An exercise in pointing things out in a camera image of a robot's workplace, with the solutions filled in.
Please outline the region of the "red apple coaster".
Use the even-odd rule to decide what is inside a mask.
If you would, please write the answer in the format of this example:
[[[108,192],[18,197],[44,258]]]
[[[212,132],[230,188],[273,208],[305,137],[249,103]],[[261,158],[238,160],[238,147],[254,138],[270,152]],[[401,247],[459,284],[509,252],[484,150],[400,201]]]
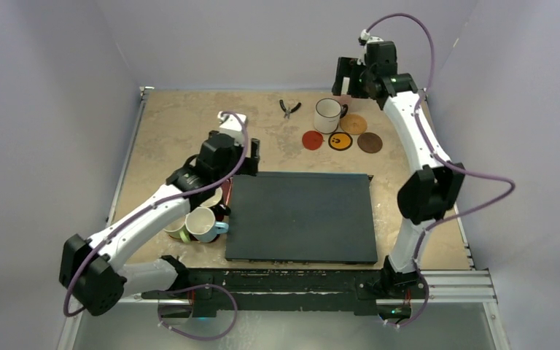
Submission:
[[[324,137],[320,132],[310,130],[303,134],[301,141],[305,149],[314,151],[322,146]]]

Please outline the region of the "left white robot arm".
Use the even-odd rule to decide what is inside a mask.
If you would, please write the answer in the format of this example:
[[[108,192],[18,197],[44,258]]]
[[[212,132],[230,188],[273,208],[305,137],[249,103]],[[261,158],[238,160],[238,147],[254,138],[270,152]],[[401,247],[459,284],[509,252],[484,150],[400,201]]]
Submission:
[[[171,255],[151,263],[128,259],[170,223],[186,217],[235,175],[255,176],[260,140],[243,132],[212,131],[143,204],[88,238],[75,234],[63,245],[59,282],[66,288],[63,314],[105,314],[121,298],[164,292],[180,298],[191,288],[188,268]]]

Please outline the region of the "dark brown wooden coaster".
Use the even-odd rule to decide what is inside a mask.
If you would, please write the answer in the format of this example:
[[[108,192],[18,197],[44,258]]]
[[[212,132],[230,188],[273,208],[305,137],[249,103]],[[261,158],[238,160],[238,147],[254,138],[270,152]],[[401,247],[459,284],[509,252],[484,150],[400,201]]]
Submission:
[[[377,134],[364,132],[358,137],[357,145],[363,152],[374,154],[382,149],[383,142]]]

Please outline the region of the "grey white mug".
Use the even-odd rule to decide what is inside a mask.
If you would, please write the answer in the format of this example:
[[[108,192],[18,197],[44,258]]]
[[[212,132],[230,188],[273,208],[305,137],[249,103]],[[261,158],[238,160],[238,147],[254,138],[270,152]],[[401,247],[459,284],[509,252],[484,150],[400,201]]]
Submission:
[[[339,126],[340,119],[348,112],[349,106],[333,98],[323,98],[314,107],[314,129],[322,134],[331,134]]]

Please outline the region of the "orange smiley coaster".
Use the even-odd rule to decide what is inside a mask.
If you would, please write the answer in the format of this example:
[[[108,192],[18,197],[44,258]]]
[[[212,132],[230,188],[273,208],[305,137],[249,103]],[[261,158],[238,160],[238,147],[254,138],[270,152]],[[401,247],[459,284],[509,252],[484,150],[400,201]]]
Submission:
[[[330,134],[327,144],[336,151],[344,151],[349,149],[353,144],[353,138],[346,132],[334,132]]]

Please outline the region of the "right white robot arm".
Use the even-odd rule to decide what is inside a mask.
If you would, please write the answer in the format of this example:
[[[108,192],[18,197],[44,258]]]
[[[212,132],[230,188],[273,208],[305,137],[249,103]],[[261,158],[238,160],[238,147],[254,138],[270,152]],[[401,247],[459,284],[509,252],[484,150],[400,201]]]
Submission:
[[[397,297],[420,283],[419,262],[432,225],[441,222],[456,202],[464,174],[449,168],[450,157],[440,148],[421,113],[419,89],[397,67],[394,42],[378,37],[361,39],[359,58],[340,57],[332,93],[370,98],[391,120],[408,159],[411,176],[397,193],[402,215],[400,231],[373,290]]]

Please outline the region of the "pink handled white mug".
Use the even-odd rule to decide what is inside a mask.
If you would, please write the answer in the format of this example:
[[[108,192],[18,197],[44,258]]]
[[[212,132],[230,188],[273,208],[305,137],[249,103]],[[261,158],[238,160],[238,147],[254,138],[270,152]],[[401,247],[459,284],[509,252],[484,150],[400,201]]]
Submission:
[[[353,101],[353,98],[350,95],[341,95],[341,96],[335,96],[335,100],[341,105],[341,106],[345,106],[347,105],[347,107],[349,108],[351,106],[351,103]]]

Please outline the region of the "black handled white mug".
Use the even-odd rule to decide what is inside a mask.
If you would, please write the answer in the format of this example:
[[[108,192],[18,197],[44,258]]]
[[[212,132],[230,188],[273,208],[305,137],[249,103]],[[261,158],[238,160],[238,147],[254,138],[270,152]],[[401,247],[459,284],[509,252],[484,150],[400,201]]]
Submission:
[[[214,213],[216,221],[223,221],[227,217],[231,210],[225,202],[224,193],[221,187],[215,190],[215,193],[205,200],[200,207],[211,209]]]

